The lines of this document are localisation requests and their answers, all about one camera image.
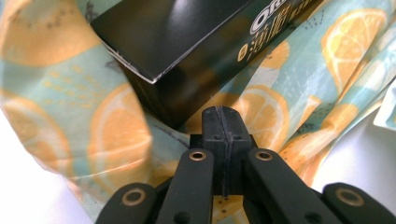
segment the patterned cloth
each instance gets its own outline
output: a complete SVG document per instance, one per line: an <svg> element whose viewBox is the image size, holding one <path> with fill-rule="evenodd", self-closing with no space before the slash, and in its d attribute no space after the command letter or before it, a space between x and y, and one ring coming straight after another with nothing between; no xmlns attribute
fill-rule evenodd
<svg viewBox="0 0 396 224"><path fill-rule="evenodd" d="M237 109L259 147L278 152L309 185L334 141L396 74L396 1L324 1L172 130L144 112L87 23L119 1L0 2L1 108L93 220L121 186L171 176L211 105ZM241 197L214 205L215 222L246 222Z"/></svg>

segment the white surface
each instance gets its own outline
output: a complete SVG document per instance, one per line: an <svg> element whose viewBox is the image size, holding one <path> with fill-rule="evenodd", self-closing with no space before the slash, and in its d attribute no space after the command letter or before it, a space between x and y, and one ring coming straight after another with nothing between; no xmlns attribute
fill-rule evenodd
<svg viewBox="0 0 396 224"><path fill-rule="evenodd" d="M360 123L319 170L314 189L344 182L361 188L396 214L396 134ZM0 223L92 224L63 179L42 170L0 113Z"/></svg>

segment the black box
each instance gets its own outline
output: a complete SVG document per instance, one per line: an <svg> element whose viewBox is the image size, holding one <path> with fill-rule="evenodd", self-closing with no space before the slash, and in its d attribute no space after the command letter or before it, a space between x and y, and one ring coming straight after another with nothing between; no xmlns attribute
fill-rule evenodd
<svg viewBox="0 0 396 224"><path fill-rule="evenodd" d="M313 2L124 0L91 26L140 102L176 128Z"/></svg>

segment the box top surface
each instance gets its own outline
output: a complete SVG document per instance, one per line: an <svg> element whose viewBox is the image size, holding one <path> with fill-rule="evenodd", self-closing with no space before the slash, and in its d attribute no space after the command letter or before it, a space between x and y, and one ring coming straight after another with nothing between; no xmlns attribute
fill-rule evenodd
<svg viewBox="0 0 396 224"><path fill-rule="evenodd" d="M124 0L91 26L131 70L157 81L251 0Z"/></svg>

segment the citrus pattern fabric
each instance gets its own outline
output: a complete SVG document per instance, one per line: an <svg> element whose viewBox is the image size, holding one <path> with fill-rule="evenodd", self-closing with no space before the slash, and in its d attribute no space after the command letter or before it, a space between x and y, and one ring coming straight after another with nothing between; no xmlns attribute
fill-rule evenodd
<svg viewBox="0 0 396 224"><path fill-rule="evenodd" d="M310 185L337 139L378 106L386 88L394 93L396 1L326 0L180 130L170 129L144 112L87 23L119 1L0 2L1 109L92 220L123 185L157 186L172 176L209 106L238 110L259 147L278 152ZM382 125L389 127L396 109L387 99ZM215 197L213 221L246 223L241 204L241 197Z"/></svg>

